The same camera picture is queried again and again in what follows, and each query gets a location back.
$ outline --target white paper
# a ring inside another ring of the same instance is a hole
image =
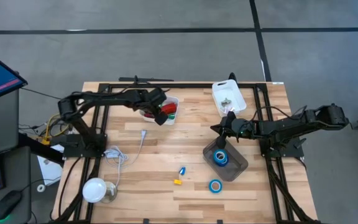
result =
[[[56,146],[51,146],[51,148],[59,152],[63,152],[63,150],[65,149],[63,146],[59,144],[57,144]],[[44,157],[40,157],[40,156],[37,157],[41,168],[42,178],[49,179],[49,180],[44,180],[44,184],[46,186],[49,186],[60,180],[63,170],[62,167],[60,167],[59,164],[49,161]]]

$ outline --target white cable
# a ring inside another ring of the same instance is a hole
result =
[[[129,167],[130,165],[132,165],[136,159],[139,157],[140,154],[140,150],[142,149],[143,146],[143,140],[146,137],[146,130],[142,130],[142,140],[140,142],[140,146],[139,146],[139,150],[137,151],[137,154],[135,156],[135,158],[132,160],[132,162],[130,164],[126,164],[126,165],[122,165],[125,161],[128,160],[128,156],[124,153],[121,152],[121,150],[119,150],[118,146],[111,146],[110,149],[107,149],[104,153],[106,155],[106,162],[112,166],[118,169],[118,178],[117,178],[117,184],[116,187],[118,188],[118,183],[119,183],[119,175],[121,172],[121,169]],[[112,159],[112,161],[114,162],[113,164],[111,164],[109,162],[109,159]]]

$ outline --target black cable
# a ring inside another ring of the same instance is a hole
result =
[[[42,123],[40,125],[34,125],[34,126],[30,126],[28,124],[19,124],[19,126],[27,126],[28,127],[28,128],[21,128],[21,129],[37,129],[37,128],[42,127],[44,125],[45,125],[45,123]]]
[[[55,121],[52,122],[52,124],[49,126],[49,130],[52,130],[52,128],[55,126],[55,125],[58,125],[59,121],[61,120],[61,118],[58,118],[56,119]],[[40,136],[43,136],[44,134],[47,133],[47,128],[45,128],[41,133],[40,133]]]
[[[302,113],[306,110],[306,107],[307,107],[307,105],[305,105],[305,106],[299,108],[299,109],[295,112],[295,114],[293,114],[293,115],[290,116],[290,115],[286,114],[284,111],[280,110],[279,108],[277,108],[277,107],[275,107],[275,106],[263,106],[263,107],[261,107],[261,108],[259,108],[259,109],[257,109],[257,110],[255,111],[254,116],[252,117],[252,119],[251,119],[250,121],[253,121],[253,120],[255,119],[256,114],[258,113],[258,111],[260,111],[260,110],[262,110],[262,109],[267,109],[267,108],[276,109],[276,110],[278,110],[279,112],[281,112],[282,114],[284,114],[287,118],[290,118],[290,119],[292,119],[292,120],[297,121],[297,120],[301,119],[301,118],[296,118],[296,117],[295,117],[295,116],[298,115],[297,112],[298,112],[299,110],[303,109],[302,112],[300,113],[300,114],[302,114]]]
[[[63,199],[63,193],[65,191],[65,188],[66,188],[66,184],[67,184],[67,181],[70,177],[70,174],[75,166],[75,164],[80,160],[81,158],[77,158],[77,160],[73,163],[73,165],[70,167],[70,170],[68,171],[67,173],[67,177],[66,177],[66,180],[65,180],[65,183],[63,184],[63,188],[62,188],[62,192],[60,192],[60,199],[59,199],[59,209],[58,209],[58,212],[59,212],[59,217],[62,215],[62,199]]]
[[[301,158],[295,157],[295,159],[302,163],[303,167],[305,167],[305,170],[308,170],[308,168],[306,168],[306,164],[301,160]]]
[[[31,91],[31,92],[33,92],[33,93],[38,93],[38,94],[43,95],[43,96],[47,96],[47,97],[54,98],[54,99],[56,99],[56,100],[61,100],[61,98],[59,98],[59,97],[51,96],[51,95],[48,95],[48,94],[45,94],[45,93],[40,93],[40,92],[38,92],[38,91],[30,90],[30,89],[27,89],[27,88],[22,88],[22,90]]]
[[[31,214],[34,216],[35,224],[38,224],[38,220],[37,220],[37,217],[35,216],[34,212],[31,211]]]
[[[30,187],[32,184],[34,184],[35,182],[38,182],[38,181],[41,181],[41,180],[50,180],[50,181],[54,181],[54,180],[57,180],[57,179],[59,179],[60,177],[57,177],[57,178],[55,178],[55,179],[53,179],[53,180],[51,180],[51,179],[39,179],[39,180],[35,180],[35,181],[33,181],[33,182],[31,182],[29,185],[27,185],[27,186],[25,186],[20,192],[22,192],[24,189],[26,189],[26,188],[28,188],[28,187]]]
[[[54,219],[52,218],[52,212],[53,212],[53,209],[51,209],[50,213],[49,213],[49,219],[50,221],[54,221]]]
[[[36,133],[34,130],[33,130],[34,133],[31,133],[31,132],[26,131],[26,130],[21,130],[21,129],[19,129],[19,131],[22,131],[22,132],[28,133],[28,134],[35,134],[35,135],[39,136],[38,133]]]

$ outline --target gray floor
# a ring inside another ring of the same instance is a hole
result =
[[[256,0],[262,27],[358,27],[358,1]],[[247,0],[0,0],[0,30],[252,27]],[[292,110],[335,102],[358,119],[358,32],[264,34],[272,80],[285,82]],[[254,33],[0,35],[0,59],[55,96],[85,81],[119,77],[263,81]],[[21,91],[23,124],[57,112],[57,101]],[[358,131],[307,135],[308,177],[319,219],[358,223]],[[33,163],[32,178],[40,176]],[[57,185],[33,190],[47,222]]]

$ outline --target wooden tabletop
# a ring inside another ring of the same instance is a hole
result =
[[[83,91],[97,91],[98,85],[99,82],[86,82]],[[267,83],[267,86],[270,104],[290,113],[284,85]],[[92,223],[139,223],[143,218],[149,218],[151,223],[216,223],[217,219],[224,223],[275,223],[269,178],[258,141],[240,139],[237,143],[234,138],[228,139],[248,160],[249,166],[233,182],[223,182],[221,193],[212,194],[208,190],[209,181],[219,177],[204,161],[202,152],[218,136],[209,127],[221,120],[211,91],[211,88],[172,88],[167,92],[168,96],[180,100],[173,126],[145,122],[138,111],[123,106],[110,107],[106,129],[108,147],[118,146],[131,161],[139,149],[140,131],[146,129],[147,135],[137,160],[121,172],[117,198],[111,203],[96,203]],[[247,109],[239,117],[251,119],[255,112],[254,94],[246,88],[241,88],[241,93]],[[83,117],[88,125],[92,115],[93,110],[89,110]],[[284,118],[275,110],[273,117]],[[64,180],[74,161],[69,159],[64,164],[52,214],[54,218],[58,216]],[[317,218],[305,168],[293,158],[283,158],[283,163],[290,193],[307,215]],[[62,210],[78,191],[82,165],[83,159],[71,173],[63,195]],[[186,174],[181,176],[178,171],[183,166]],[[116,183],[117,169],[103,159],[99,177]],[[174,179],[182,180],[183,184],[173,184]],[[281,193],[279,197],[285,218]],[[81,219],[85,218],[86,204],[83,203]]]

